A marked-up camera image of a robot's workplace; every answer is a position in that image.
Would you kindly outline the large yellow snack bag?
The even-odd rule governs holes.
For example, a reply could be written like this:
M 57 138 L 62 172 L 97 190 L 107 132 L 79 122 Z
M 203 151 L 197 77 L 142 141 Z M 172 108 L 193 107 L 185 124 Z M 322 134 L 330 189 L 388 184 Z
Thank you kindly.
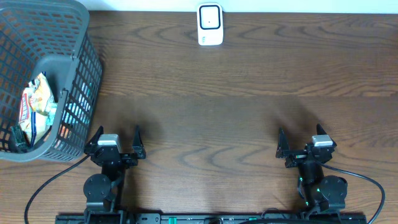
M 33 147 L 53 125 L 57 103 L 46 77 L 41 72 L 24 88 L 19 112 L 19 126 Z

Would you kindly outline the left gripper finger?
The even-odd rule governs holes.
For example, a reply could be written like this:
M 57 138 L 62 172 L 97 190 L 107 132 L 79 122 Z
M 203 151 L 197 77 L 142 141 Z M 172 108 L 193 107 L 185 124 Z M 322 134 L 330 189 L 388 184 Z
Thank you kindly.
M 94 136 L 89 140 L 88 144 L 89 145 L 94 145 L 97 144 L 99 141 L 100 136 L 104 133 L 104 129 L 102 126 L 98 128 L 98 130 L 95 132 Z
M 132 141 L 132 149 L 134 150 L 134 154 L 137 157 L 137 159 L 145 159 L 146 158 L 146 150 L 142 143 L 139 126 L 136 126 L 136 128 L 135 128 L 134 138 Z

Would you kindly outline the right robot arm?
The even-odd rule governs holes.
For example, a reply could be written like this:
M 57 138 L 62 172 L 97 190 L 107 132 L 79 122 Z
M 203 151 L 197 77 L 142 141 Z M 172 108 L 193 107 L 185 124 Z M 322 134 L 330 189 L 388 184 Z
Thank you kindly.
M 276 158 L 285 159 L 286 168 L 297 168 L 298 191 L 315 213 L 336 213 L 345 208 L 347 181 L 335 175 L 325 176 L 323 165 L 332 159 L 336 142 L 320 124 L 317 133 L 302 150 L 291 149 L 287 135 L 279 129 Z

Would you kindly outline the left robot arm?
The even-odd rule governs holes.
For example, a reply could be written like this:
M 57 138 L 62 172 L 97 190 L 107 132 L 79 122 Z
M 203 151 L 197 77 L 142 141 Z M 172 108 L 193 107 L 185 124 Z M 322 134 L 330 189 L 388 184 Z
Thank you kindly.
M 146 158 L 139 127 L 132 140 L 132 152 L 121 153 L 117 134 L 105 134 L 99 127 L 88 141 L 84 153 L 101 167 L 101 173 L 90 176 L 84 186 L 86 209 L 85 223 L 131 223 L 134 217 L 121 208 L 121 195 L 126 170 L 137 166 L 139 159 Z

